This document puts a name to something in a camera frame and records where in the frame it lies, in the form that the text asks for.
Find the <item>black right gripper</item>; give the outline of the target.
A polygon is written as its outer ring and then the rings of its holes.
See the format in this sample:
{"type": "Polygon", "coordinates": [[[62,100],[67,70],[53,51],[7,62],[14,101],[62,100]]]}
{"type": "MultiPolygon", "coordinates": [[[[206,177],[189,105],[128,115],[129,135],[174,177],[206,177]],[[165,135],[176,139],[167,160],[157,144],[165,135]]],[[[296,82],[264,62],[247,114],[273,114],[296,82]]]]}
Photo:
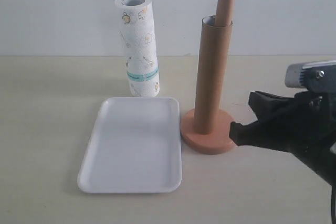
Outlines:
{"type": "Polygon", "coordinates": [[[230,139],[237,146],[282,147],[293,154],[331,186],[335,223],[335,94],[304,91],[282,97],[254,91],[248,105],[258,121],[231,122],[230,139]]]}

